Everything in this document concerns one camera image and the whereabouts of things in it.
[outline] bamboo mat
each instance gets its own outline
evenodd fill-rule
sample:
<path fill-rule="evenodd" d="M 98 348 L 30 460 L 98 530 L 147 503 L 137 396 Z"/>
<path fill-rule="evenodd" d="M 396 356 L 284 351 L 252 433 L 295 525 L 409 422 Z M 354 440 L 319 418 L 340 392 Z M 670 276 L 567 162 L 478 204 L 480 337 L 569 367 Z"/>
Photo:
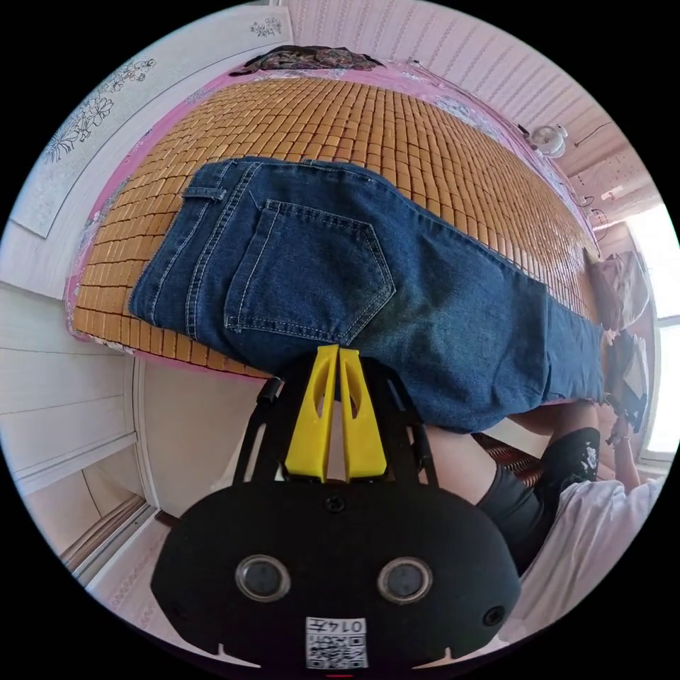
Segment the bamboo mat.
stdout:
<path fill-rule="evenodd" d="M 132 318 L 127 301 L 204 163 L 243 156 L 356 163 L 415 203 L 508 257 L 595 322 L 583 248 L 593 246 L 549 185 L 509 150 L 429 103 L 316 78 L 227 87 L 151 150 L 99 228 L 73 328 L 215 370 L 262 376 L 189 338 Z"/>

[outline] jeans back pocket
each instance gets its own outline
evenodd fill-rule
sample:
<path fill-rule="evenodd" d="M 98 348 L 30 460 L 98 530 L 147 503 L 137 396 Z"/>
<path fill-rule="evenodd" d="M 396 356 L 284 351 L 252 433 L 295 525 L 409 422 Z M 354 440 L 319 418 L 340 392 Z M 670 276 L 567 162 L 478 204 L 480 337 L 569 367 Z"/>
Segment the jeans back pocket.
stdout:
<path fill-rule="evenodd" d="M 395 291 L 370 224 L 267 200 L 229 285 L 224 324 L 349 345 Z"/>

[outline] white shirt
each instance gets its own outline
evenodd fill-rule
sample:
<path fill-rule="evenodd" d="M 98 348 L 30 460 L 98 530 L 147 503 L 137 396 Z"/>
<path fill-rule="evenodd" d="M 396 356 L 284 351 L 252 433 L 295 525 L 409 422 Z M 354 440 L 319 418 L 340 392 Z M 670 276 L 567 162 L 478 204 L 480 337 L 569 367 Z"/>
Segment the white shirt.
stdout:
<path fill-rule="evenodd" d="M 628 495 L 615 480 L 565 489 L 555 523 L 522 576 L 522 591 L 508 621 L 488 645 L 464 658 L 507 647 L 569 613 L 623 556 L 663 483 L 663 478 L 647 482 Z"/>

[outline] black shorts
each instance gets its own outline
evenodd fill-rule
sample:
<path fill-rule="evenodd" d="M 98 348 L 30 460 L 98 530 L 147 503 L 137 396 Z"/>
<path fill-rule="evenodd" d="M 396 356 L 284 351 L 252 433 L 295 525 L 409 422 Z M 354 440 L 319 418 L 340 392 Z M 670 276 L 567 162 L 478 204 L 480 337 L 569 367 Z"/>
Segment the black shorts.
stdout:
<path fill-rule="evenodd" d="M 543 473 L 534 488 L 499 465 L 496 477 L 477 505 L 498 526 L 522 575 L 553 526 L 560 494 L 578 482 L 594 482 L 600 433 L 592 427 L 553 442 L 541 458 Z"/>

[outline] pink bed sheet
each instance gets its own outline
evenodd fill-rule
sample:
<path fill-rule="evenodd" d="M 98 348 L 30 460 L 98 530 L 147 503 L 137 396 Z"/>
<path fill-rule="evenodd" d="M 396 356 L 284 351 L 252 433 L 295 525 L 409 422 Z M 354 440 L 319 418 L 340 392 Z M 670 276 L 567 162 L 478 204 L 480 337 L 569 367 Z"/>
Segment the pink bed sheet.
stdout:
<path fill-rule="evenodd" d="M 73 328 L 73 311 L 78 293 L 79 281 L 83 270 L 87 265 L 89 253 L 91 251 L 94 236 L 97 229 L 103 222 L 106 213 L 114 204 L 119 192 L 126 184 L 132 173 L 147 156 L 150 149 L 162 139 L 172 127 L 182 120 L 192 109 L 202 101 L 210 97 L 216 91 L 230 85 L 247 83 L 252 81 L 281 79 L 281 78 L 325 78 L 342 80 L 349 82 L 364 83 L 375 85 L 396 92 L 417 97 L 423 101 L 431 103 L 447 111 L 451 115 L 461 119 L 468 125 L 477 128 L 479 131 L 496 140 L 507 149 L 512 151 L 517 157 L 523 160 L 534 172 L 540 175 L 552 189 L 561 197 L 565 205 L 573 213 L 579 224 L 590 235 L 596 244 L 590 224 L 585 219 L 581 209 L 576 204 L 571 193 L 567 189 L 566 179 L 560 174 L 559 170 L 549 159 L 538 157 L 526 144 L 519 129 L 512 125 L 505 118 L 500 116 L 492 108 L 478 98 L 470 95 L 464 90 L 452 85 L 451 83 L 437 77 L 417 64 L 404 64 L 401 62 L 382 62 L 384 67 L 377 67 L 373 71 L 352 71 L 345 69 L 318 70 L 318 71 L 297 71 L 282 70 L 272 72 L 257 72 L 246 76 L 230 76 L 225 72 L 200 87 L 196 92 L 184 99 L 166 115 L 164 115 L 155 125 L 148 130 L 130 149 L 124 160 L 113 172 L 108 182 L 97 198 L 90 212 L 87 223 L 76 248 L 69 277 L 66 281 L 64 290 L 64 301 L 67 312 L 67 326 L 69 332 L 76 338 L 83 341 L 95 341 L 107 345 L 114 349 L 124 351 L 134 356 L 146 357 L 157 363 L 165 363 L 171 366 L 183 366 L 190 370 L 204 373 L 220 373 L 229 378 L 242 378 L 245 380 L 255 380 L 246 376 L 238 376 L 233 373 L 223 373 L 209 368 L 202 368 L 187 364 L 182 361 L 159 357 L 154 354 L 113 343 L 101 338 L 96 338 L 89 334 L 82 333 Z"/>

